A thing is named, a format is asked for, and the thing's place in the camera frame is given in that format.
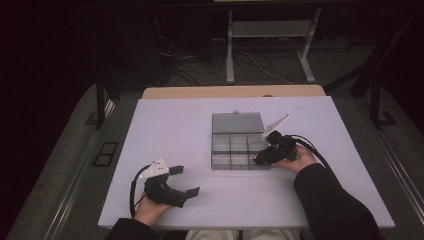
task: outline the floor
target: floor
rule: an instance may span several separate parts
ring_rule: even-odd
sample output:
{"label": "floor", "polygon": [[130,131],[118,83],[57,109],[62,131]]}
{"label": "floor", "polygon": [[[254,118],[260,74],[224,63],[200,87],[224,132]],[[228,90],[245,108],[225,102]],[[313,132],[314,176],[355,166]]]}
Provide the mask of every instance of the floor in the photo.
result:
{"label": "floor", "polygon": [[[325,86],[360,66],[375,47],[372,43],[355,44],[348,50],[347,45],[346,39],[312,43],[308,60],[316,84]],[[168,60],[172,56],[174,63],[164,86],[226,85],[225,41],[214,39],[212,46],[212,57],[208,59],[199,59],[177,46],[161,48],[161,55]],[[296,56],[301,47],[301,39],[236,40],[234,85],[308,84]],[[420,193],[424,192],[421,174],[424,137],[384,90],[381,110],[388,111],[396,125],[376,129],[368,117],[369,94],[353,98],[349,93],[354,81],[340,85],[327,95],[333,98],[396,224],[394,228],[383,229],[383,235],[388,240],[422,239],[424,219],[420,213],[423,203]],[[119,101],[110,102],[107,120],[96,130],[88,121],[96,112],[95,86],[87,91],[15,223],[10,239],[102,239],[107,235],[108,230],[98,227],[97,221],[140,96],[141,92],[127,91]],[[110,167],[93,167],[91,162],[103,142],[118,143],[118,151]],[[304,234],[307,239],[313,239],[307,229]]]}

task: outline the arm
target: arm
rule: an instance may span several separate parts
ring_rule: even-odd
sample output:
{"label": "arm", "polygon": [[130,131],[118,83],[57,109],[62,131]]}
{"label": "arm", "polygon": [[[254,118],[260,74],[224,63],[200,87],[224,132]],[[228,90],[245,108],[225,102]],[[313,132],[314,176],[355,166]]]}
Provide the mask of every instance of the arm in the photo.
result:
{"label": "arm", "polygon": [[349,195],[309,150],[296,150],[298,159],[275,165],[297,174],[294,188],[315,239],[384,239],[366,206]]}
{"label": "arm", "polygon": [[113,239],[159,239],[159,236],[151,228],[159,218],[172,206],[157,204],[143,197],[133,219],[120,218],[106,237]]}

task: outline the dark background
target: dark background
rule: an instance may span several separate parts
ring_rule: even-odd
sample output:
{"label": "dark background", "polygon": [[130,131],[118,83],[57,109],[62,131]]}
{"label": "dark background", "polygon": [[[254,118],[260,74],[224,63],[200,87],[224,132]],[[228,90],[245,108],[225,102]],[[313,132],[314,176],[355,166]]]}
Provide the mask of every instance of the dark background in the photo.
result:
{"label": "dark background", "polygon": [[[316,39],[390,37],[414,12],[418,2],[324,8]],[[3,238],[78,100],[95,83],[98,73],[102,73],[109,94],[117,98],[127,88],[160,85],[166,76],[167,63],[155,55],[154,35],[148,36],[157,30],[151,23],[158,11],[131,11],[125,16],[113,11],[98,14],[83,11],[73,2],[52,0],[6,0],[1,5],[0,238]],[[250,15],[254,14],[240,11],[237,16]],[[162,33],[193,52],[200,52],[198,46],[208,46],[211,37],[226,35],[227,15],[222,11],[199,14],[178,10],[167,11],[162,16]],[[379,78],[424,133],[423,19],[421,11],[385,61]],[[146,62],[145,55],[154,61]],[[134,80],[140,77],[141,82]]]}

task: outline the person's leg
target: person's leg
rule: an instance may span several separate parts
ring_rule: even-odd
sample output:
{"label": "person's leg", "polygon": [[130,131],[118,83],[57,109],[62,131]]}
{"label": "person's leg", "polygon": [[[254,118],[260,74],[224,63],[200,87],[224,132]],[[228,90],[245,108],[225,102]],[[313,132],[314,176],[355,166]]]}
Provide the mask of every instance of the person's leg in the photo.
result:
{"label": "person's leg", "polygon": [[185,240],[237,240],[237,230],[190,230]]}
{"label": "person's leg", "polygon": [[246,240],[300,240],[299,230],[244,230]]}

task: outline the white tabletop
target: white tabletop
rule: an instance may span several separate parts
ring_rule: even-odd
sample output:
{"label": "white tabletop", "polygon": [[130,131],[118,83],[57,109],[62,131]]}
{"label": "white tabletop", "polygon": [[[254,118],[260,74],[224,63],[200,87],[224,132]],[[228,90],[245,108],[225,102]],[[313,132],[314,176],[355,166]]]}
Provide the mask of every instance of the white tabletop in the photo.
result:
{"label": "white tabletop", "polygon": [[[168,185],[180,191],[200,186],[184,208],[169,210],[156,224],[163,229],[299,228],[308,223],[288,170],[211,170],[212,113],[259,112],[271,124],[290,113],[277,130],[309,139],[326,158],[342,186],[364,203],[378,226],[394,222],[330,97],[141,99],[115,170],[99,220],[112,227],[130,218],[129,192],[135,174],[163,157],[184,173]],[[144,182],[137,184],[140,196]]]}

